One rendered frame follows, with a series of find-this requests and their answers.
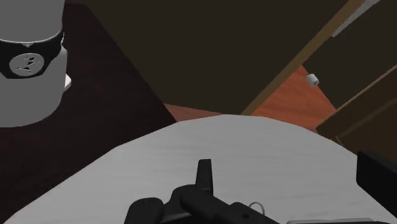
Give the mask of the dark red robot stand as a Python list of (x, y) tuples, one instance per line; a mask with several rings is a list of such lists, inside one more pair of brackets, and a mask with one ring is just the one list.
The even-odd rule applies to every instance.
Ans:
[(71, 87), (57, 110), (0, 128), (0, 223), (114, 147), (175, 122), (85, 5), (64, 6)]

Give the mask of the white toilet paper roll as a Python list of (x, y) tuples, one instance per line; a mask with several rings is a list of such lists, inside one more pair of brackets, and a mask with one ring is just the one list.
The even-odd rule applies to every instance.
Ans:
[(317, 78), (317, 76), (315, 74), (308, 74), (306, 76), (306, 81), (308, 82), (308, 84), (312, 87), (315, 87), (319, 84), (319, 79)]

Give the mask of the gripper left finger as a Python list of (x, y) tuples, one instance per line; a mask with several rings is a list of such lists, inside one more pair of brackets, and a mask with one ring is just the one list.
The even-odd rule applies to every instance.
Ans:
[(213, 195), (212, 163), (198, 161), (195, 184), (172, 191), (170, 200), (149, 197), (133, 202), (123, 224), (279, 224), (240, 202)]

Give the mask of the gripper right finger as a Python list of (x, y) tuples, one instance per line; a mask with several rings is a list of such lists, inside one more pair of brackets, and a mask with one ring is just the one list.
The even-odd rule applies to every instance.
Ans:
[(397, 163), (372, 151), (359, 151), (357, 184), (392, 215), (397, 215)]

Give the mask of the dark brown wooden cabinet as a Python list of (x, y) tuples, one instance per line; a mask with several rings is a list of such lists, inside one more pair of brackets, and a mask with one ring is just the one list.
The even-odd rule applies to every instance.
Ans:
[(397, 65), (321, 122), (319, 135), (357, 154), (372, 150), (397, 158)]

